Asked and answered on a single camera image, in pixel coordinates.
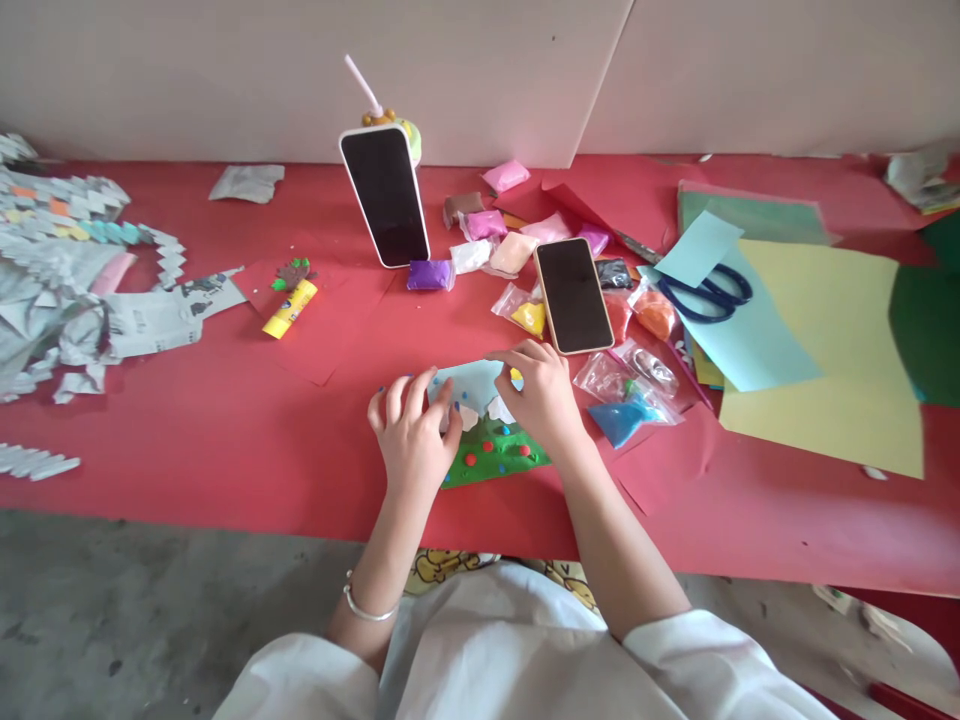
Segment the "white sleeve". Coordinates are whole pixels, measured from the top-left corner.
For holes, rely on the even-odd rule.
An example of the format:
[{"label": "white sleeve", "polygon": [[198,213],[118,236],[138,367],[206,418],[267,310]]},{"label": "white sleeve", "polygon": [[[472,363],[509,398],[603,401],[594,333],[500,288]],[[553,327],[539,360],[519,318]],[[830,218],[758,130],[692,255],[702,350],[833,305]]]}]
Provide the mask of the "white sleeve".
[{"label": "white sleeve", "polygon": [[285,635],[250,658],[214,720],[372,720],[380,679],[353,653]]},{"label": "white sleeve", "polygon": [[690,720],[836,720],[750,636],[706,610],[641,625],[623,647]]}]

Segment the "white shirt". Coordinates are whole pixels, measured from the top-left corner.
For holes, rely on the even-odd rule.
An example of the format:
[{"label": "white shirt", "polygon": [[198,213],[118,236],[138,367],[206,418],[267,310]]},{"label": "white shirt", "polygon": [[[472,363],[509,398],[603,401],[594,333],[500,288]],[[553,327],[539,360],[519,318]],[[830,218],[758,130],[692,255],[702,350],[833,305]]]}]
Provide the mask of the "white shirt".
[{"label": "white shirt", "polygon": [[621,646],[572,594],[503,562],[405,599],[381,681],[327,640],[287,635],[250,659],[214,720],[393,717],[835,720],[711,613],[642,625]]}]

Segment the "blue scissors handle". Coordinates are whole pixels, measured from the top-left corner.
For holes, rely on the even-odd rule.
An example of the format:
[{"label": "blue scissors handle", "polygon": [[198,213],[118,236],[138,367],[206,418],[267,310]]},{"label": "blue scissors handle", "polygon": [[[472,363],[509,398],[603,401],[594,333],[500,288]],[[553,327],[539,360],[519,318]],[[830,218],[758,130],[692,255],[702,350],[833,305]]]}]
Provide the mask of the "blue scissors handle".
[{"label": "blue scissors handle", "polygon": [[[679,280],[674,280],[669,275],[664,275],[660,279],[660,282],[658,283],[660,292],[663,293],[663,295],[673,303],[673,306],[689,320],[701,323],[723,322],[724,320],[727,320],[733,316],[734,310],[741,305],[746,305],[750,301],[750,299],[753,297],[753,288],[743,275],[738,273],[729,265],[720,263],[713,269],[713,272],[718,272],[721,275],[726,275],[728,278],[730,278],[734,284],[736,284],[740,294],[734,295],[730,292],[727,292],[713,282],[713,280],[711,280],[709,277],[705,278],[704,281],[700,283],[699,287],[691,287],[690,285],[682,283]],[[689,295],[693,295],[694,297],[698,297],[701,300],[705,300],[717,309],[716,314],[704,315],[703,313],[698,313],[695,310],[691,310],[677,297],[677,291],[681,291]]]}]

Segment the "hand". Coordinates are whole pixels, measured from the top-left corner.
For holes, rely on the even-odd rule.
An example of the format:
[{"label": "hand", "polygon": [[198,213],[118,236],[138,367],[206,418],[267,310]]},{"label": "hand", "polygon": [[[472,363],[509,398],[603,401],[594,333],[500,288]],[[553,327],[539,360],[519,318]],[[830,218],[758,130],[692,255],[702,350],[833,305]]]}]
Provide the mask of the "hand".
[{"label": "hand", "polygon": [[[377,434],[380,452],[387,466],[387,495],[425,503],[429,509],[460,447],[463,418],[459,405],[450,408],[453,379],[448,379],[436,402],[426,411],[424,396],[430,381],[437,374],[433,367],[416,378],[398,378],[386,393],[383,388],[370,398],[367,419]],[[401,396],[407,392],[406,407]],[[380,415],[380,400],[385,397],[386,422]],[[450,427],[440,435],[440,421],[450,413]]]},{"label": "hand", "polygon": [[[504,404],[554,460],[562,451],[591,442],[583,427],[580,408],[570,384],[570,364],[552,345],[524,340],[513,350],[492,352],[487,360],[500,360],[503,371],[496,380]],[[510,381],[510,368],[523,375],[523,390]]]}]

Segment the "person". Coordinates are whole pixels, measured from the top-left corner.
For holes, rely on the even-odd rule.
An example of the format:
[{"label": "person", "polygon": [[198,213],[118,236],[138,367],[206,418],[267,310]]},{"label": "person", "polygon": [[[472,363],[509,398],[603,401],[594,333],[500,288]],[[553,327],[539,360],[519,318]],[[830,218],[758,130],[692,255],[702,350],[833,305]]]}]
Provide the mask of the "person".
[{"label": "person", "polygon": [[[268,644],[215,720],[833,718],[750,637],[691,608],[587,434],[566,358],[527,340],[487,359],[503,362],[504,403],[560,474],[602,619],[509,562],[457,574],[398,612],[463,428],[450,380],[424,410],[431,368],[370,400],[387,489],[326,638]],[[523,375],[522,391],[510,368]]]}]

